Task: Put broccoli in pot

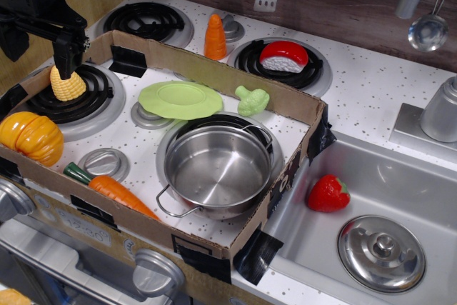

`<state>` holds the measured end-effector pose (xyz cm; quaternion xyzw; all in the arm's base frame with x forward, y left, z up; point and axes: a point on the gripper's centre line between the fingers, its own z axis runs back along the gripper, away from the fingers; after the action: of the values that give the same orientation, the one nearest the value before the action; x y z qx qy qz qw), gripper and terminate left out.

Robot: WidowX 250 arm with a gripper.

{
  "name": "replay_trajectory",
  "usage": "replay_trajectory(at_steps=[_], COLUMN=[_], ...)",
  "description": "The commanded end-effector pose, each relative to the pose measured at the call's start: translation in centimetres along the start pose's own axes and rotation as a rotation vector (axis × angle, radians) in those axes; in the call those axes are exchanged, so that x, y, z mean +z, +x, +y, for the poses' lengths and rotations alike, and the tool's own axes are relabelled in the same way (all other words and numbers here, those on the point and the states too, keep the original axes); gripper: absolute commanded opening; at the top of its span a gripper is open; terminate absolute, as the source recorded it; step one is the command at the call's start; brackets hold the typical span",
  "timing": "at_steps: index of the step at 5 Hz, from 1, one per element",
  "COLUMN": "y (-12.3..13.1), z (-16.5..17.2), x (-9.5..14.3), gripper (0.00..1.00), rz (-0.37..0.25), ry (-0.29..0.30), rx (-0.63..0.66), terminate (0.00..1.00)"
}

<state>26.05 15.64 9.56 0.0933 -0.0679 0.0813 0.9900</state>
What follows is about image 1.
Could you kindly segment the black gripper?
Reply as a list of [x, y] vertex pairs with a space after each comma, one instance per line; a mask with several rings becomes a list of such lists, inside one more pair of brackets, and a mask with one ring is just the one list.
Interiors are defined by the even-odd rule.
[[[60, 79], [70, 79], [89, 47], [86, 20], [66, 0], [1, 0], [1, 8], [12, 14], [17, 28], [30, 34], [50, 41], [69, 35], [69, 40], [54, 42], [53, 49]], [[29, 48], [29, 35], [24, 31], [11, 26], [1, 27], [1, 50], [13, 62]]]

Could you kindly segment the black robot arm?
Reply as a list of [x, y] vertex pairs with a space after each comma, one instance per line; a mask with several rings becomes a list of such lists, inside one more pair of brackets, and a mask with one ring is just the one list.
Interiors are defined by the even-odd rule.
[[87, 21], [66, 0], [1, 0], [1, 50], [17, 61], [29, 48], [29, 35], [52, 43], [60, 78], [69, 79], [89, 47]]

